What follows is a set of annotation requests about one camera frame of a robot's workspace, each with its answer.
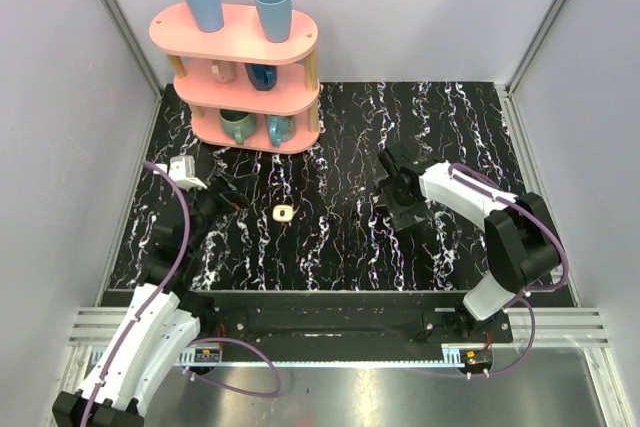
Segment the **beige earbud charging case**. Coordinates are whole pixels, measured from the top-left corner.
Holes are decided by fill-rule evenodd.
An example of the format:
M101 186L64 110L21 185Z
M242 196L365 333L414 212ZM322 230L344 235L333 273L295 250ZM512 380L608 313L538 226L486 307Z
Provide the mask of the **beige earbud charging case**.
M290 205L277 205L273 209L273 219L276 222L291 222L295 214L295 209Z

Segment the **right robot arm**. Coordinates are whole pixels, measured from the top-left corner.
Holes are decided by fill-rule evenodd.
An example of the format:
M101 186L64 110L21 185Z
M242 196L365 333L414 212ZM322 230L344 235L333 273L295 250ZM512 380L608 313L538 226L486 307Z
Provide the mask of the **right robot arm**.
M489 273L462 300L465 312L454 318L454 331L476 343L490 330L489 319L528 292L554 291L568 282L569 261L545 200L527 192L515 195L460 163L432 155L418 157L399 143L379 152L386 172L376 194L403 230L426 219L427 204L439 203L482 230ZM549 286L539 280L561 268Z

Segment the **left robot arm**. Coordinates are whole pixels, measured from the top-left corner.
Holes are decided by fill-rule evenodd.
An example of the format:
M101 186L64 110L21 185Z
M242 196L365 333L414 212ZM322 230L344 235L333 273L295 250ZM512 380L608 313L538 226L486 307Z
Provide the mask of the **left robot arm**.
M186 199L163 206L126 315L103 356L72 393L52 406L58 426L141 426L151 400L180 352L215 333L213 303L192 292L197 254L215 221L249 206L249 182L214 176Z

